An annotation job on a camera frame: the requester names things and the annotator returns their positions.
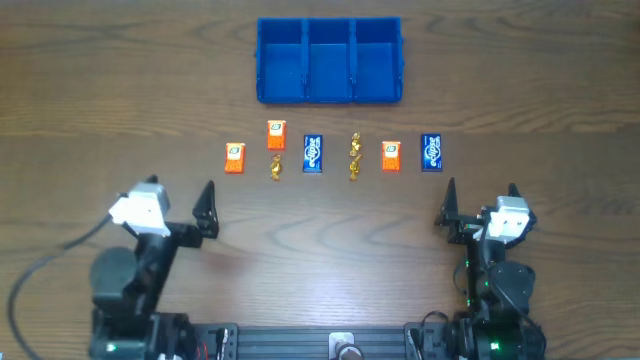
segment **blue tray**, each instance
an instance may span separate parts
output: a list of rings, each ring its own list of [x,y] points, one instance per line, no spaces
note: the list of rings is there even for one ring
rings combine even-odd
[[[400,18],[258,19],[263,103],[392,103],[402,98]]]

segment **blue plastic container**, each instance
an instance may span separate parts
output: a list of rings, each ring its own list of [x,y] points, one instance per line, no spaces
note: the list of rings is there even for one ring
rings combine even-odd
[[[263,103],[392,103],[402,98],[400,18],[258,19]]]

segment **orange tic tac box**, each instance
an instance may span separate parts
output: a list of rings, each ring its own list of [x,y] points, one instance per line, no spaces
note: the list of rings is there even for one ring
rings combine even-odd
[[[382,142],[382,171],[400,172],[402,168],[402,144],[400,141]]]
[[[244,143],[227,143],[227,161],[224,172],[227,174],[244,174]]]
[[[284,151],[287,144],[287,122],[284,120],[267,121],[267,150]]]

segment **wood grain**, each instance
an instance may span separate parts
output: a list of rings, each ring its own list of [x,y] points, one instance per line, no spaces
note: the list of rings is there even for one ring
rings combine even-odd
[[[432,227],[447,180],[473,213],[516,182],[539,216],[512,259],[551,358],[640,356],[640,6],[610,0],[0,3],[0,296],[34,259],[86,231],[114,194],[156,173],[172,220],[216,182],[219,240],[180,250],[160,310],[241,325],[403,324],[452,314],[463,249]],[[255,20],[402,16],[403,101],[255,101]],[[281,183],[265,122],[288,120]],[[364,158],[348,181],[349,136]],[[442,132],[442,174],[419,172],[419,134]],[[300,172],[302,135],[325,172]],[[400,140],[401,174],[379,144]],[[223,173],[242,141],[244,176]],[[133,246],[116,227],[24,288],[18,319],[47,359],[86,358],[88,269]],[[0,352],[23,354],[0,315]]]

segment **brown wood surface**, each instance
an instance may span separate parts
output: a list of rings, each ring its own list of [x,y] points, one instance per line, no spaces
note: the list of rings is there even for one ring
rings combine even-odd
[[[395,106],[255,100],[262,16],[402,16]],[[539,216],[511,259],[537,273],[532,317],[549,357],[640,356],[640,5],[635,0],[93,0],[0,5],[0,297],[36,258],[156,173],[172,220],[217,184],[218,241],[180,250],[160,310],[241,325],[403,324],[465,307],[463,254],[432,219],[456,176],[461,209],[516,182]],[[265,123],[288,121],[282,181]],[[350,135],[362,173],[348,181]],[[442,132],[442,174],[419,134]],[[302,135],[325,172],[301,173]],[[401,174],[380,142],[401,140]],[[247,144],[244,176],[223,172]],[[38,273],[18,320],[47,359],[86,358],[88,270],[133,245],[115,226]],[[21,359],[4,310],[0,352]]]

